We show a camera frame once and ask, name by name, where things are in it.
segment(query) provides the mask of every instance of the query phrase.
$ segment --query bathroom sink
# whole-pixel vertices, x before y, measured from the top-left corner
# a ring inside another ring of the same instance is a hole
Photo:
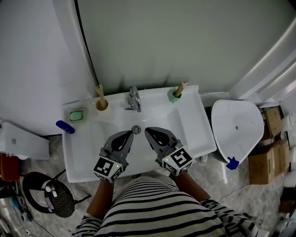
[[[107,138],[119,131],[131,130],[134,126],[141,131],[134,134],[133,144],[126,158],[129,166],[120,176],[129,176],[159,168],[156,153],[151,149],[144,131],[147,127],[171,130],[183,144],[187,144],[193,157],[216,150],[214,136],[198,94],[198,86],[189,86],[181,99],[172,104],[167,97],[171,88],[139,91],[142,111],[124,110],[128,106],[128,93],[106,96],[110,112],[98,115],[94,103],[98,98],[64,105],[64,121],[68,112],[85,108],[85,122],[71,124],[74,134],[63,133],[63,148],[69,182],[94,181],[95,156],[100,153]]]
[[[212,107],[212,129],[221,156],[229,163],[234,157],[240,163],[260,141],[264,124],[259,109],[249,101],[218,100]]]

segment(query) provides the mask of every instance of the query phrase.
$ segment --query soap bar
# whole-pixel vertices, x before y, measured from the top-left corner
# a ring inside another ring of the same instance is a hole
[[[70,114],[71,121],[78,121],[82,119],[82,113],[80,111],[75,111]]]

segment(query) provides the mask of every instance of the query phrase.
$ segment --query faucet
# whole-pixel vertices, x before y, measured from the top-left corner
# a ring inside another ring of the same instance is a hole
[[[131,86],[129,90],[129,104],[131,107],[125,108],[125,110],[137,110],[141,112],[141,99],[136,86]]]

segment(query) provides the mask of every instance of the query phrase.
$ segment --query tiled floor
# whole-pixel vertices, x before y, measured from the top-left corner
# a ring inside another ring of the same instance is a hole
[[[21,164],[21,172],[27,174],[31,171],[44,173],[50,177],[65,169],[62,137],[50,139],[51,159],[47,161],[25,160]],[[157,170],[161,174],[167,171]],[[284,174],[277,177],[268,185],[249,185],[248,162],[245,160],[236,170],[226,170],[227,181],[223,179],[222,163],[209,156],[207,163],[197,162],[189,169],[189,174],[203,187],[213,199],[238,212],[247,212],[249,215],[258,216],[263,220],[261,229],[271,230],[278,220],[278,204],[283,189]],[[75,199],[79,200],[88,193],[96,192],[98,181],[85,183],[68,183],[63,174],[60,178],[72,192]],[[117,179],[115,190],[119,190],[130,178]],[[42,192],[34,191],[32,194],[40,203],[45,203]],[[72,229],[80,222],[89,202],[88,199],[75,206],[75,212],[69,218],[60,218],[54,214],[43,214],[32,209],[34,219],[45,227],[55,237],[70,236]],[[0,200],[0,215],[6,219],[15,234],[14,236],[25,237],[24,229],[36,237],[50,236],[34,222],[24,223],[18,221],[16,212],[12,208],[10,199]]]

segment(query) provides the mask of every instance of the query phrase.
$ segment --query striped shirt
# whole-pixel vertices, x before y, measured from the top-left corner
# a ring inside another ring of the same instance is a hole
[[[86,214],[72,236],[257,236],[255,224],[214,200],[139,177],[114,194],[104,219]]]

